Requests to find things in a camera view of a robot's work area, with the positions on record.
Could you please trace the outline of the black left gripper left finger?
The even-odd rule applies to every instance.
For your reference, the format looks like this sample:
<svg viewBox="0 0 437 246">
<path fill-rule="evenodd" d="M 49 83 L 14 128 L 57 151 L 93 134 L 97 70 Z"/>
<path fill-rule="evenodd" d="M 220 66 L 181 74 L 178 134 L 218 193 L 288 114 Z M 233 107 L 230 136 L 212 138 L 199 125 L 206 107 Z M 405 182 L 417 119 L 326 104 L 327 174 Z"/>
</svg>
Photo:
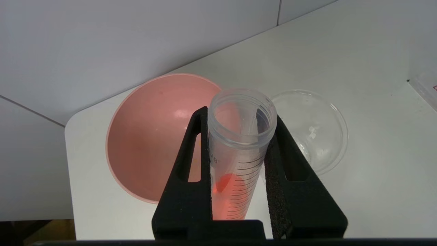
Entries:
<svg viewBox="0 0 437 246">
<path fill-rule="evenodd" d="M 187 126 L 169 179 L 152 218 L 156 240 L 186 240 L 189 231 L 212 220 L 208 108 L 196 110 Z M 189 182 L 196 137 L 201 137 L 201 176 Z"/>
</svg>

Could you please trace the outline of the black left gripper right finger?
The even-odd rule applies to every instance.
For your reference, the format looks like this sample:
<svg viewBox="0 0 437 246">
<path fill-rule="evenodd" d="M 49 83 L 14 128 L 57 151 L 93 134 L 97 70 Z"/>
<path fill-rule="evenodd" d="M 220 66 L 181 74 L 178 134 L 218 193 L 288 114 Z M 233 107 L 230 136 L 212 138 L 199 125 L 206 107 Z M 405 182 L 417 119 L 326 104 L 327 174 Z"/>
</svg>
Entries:
<svg viewBox="0 0 437 246">
<path fill-rule="evenodd" d="M 348 220 L 280 117 L 264 159 L 274 239 L 343 238 Z"/>
</svg>

